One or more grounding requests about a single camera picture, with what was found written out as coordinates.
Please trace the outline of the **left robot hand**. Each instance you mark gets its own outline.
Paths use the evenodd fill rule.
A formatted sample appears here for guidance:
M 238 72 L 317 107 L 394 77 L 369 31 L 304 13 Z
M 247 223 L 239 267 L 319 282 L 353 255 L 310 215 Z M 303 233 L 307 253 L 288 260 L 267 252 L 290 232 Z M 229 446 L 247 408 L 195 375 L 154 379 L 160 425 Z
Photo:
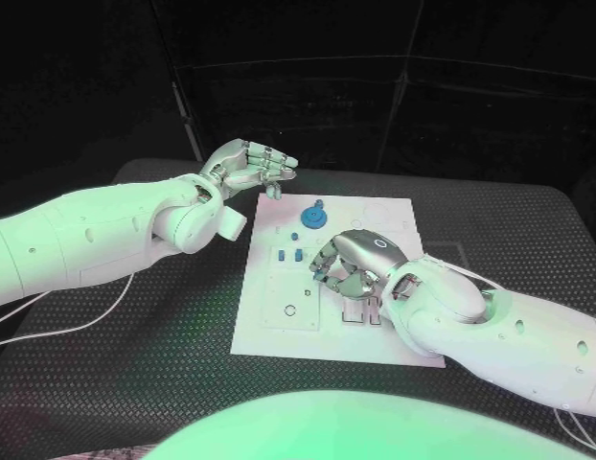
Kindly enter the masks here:
M 199 174 L 218 187 L 222 199 L 262 186 L 267 196 L 283 198 L 281 182 L 296 175 L 299 160 L 280 150 L 244 139 L 235 139 L 213 152 Z

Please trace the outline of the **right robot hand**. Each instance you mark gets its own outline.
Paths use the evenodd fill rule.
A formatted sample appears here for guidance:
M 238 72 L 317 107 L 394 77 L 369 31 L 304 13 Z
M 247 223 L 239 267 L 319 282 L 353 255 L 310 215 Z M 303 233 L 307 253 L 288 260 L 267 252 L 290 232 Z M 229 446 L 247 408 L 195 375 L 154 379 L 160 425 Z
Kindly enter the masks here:
M 317 251 L 310 271 L 330 290 L 362 300 L 378 295 L 408 262 L 392 240 L 371 230 L 352 229 L 336 235 Z

